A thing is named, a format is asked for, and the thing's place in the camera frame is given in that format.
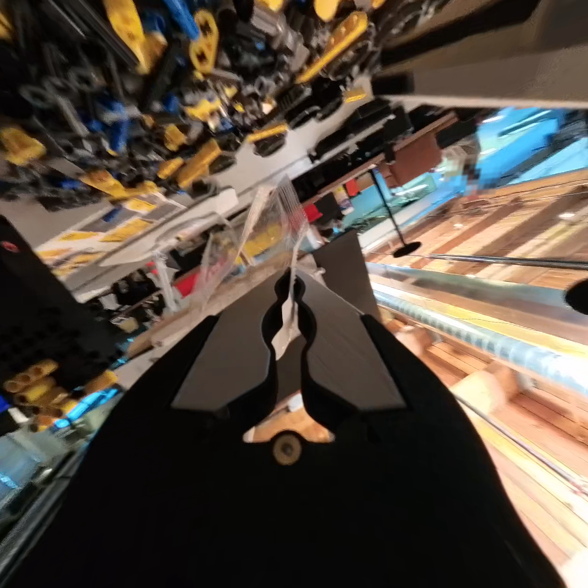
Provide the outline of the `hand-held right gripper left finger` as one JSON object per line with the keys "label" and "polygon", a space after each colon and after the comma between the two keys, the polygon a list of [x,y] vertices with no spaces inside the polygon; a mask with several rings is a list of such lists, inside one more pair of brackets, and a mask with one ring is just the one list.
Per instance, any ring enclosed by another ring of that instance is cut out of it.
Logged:
{"label": "hand-held right gripper left finger", "polygon": [[276,272],[217,316],[172,401],[178,410],[223,410],[236,403],[271,410],[277,399],[272,339],[282,327],[290,270]]}

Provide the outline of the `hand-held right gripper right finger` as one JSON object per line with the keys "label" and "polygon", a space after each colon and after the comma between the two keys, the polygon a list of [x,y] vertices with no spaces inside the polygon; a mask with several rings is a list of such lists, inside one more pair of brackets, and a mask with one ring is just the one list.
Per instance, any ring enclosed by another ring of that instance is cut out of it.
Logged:
{"label": "hand-held right gripper right finger", "polygon": [[295,302],[305,340],[301,391],[308,412],[406,408],[362,312],[303,270],[296,276]]}

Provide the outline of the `clear plastic parts bag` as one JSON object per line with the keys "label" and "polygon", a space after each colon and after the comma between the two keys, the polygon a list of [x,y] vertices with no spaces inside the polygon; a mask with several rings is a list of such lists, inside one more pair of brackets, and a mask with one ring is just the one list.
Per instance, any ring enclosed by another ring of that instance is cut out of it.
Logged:
{"label": "clear plastic parts bag", "polygon": [[253,290],[273,274],[285,279],[285,300],[278,303],[282,326],[270,341],[280,359],[299,335],[295,281],[300,247],[308,219],[291,181],[260,186],[245,219],[236,228],[225,221],[212,231],[204,248],[199,274],[189,296],[191,318],[201,321],[229,294]]}

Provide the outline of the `yellow sticker sheet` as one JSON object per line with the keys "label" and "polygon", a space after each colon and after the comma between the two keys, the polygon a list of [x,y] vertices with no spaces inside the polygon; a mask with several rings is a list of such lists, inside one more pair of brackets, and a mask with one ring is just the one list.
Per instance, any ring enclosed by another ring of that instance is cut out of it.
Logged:
{"label": "yellow sticker sheet", "polygon": [[55,276],[66,279],[185,210],[184,202],[160,194],[136,196],[62,231],[36,247],[35,253]]}

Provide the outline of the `black brick tower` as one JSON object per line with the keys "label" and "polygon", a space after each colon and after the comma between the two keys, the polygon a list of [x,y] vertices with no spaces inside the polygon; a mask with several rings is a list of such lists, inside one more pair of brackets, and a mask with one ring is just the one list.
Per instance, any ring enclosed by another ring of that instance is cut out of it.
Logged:
{"label": "black brick tower", "polygon": [[124,331],[77,302],[1,217],[1,436],[46,430],[84,398],[115,386]]}

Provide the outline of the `pile of yellow building pieces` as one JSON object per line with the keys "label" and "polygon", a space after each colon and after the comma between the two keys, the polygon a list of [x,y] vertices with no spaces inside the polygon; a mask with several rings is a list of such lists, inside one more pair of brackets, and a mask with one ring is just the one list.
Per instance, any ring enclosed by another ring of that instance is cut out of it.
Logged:
{"label": "pile of yellow building pieces", "polygon": [[1,201],[204,197],[357,98],[430,1],[1,1]]}

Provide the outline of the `metal ventilation duct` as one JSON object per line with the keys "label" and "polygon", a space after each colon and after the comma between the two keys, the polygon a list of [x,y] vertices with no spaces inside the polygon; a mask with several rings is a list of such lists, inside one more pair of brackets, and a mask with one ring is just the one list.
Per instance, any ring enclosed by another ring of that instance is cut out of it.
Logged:
{"label": "metal ventilation duct", "polygon": [[384,308],[587,394],[587,316],[563,290],[383,263],[366,268]]}

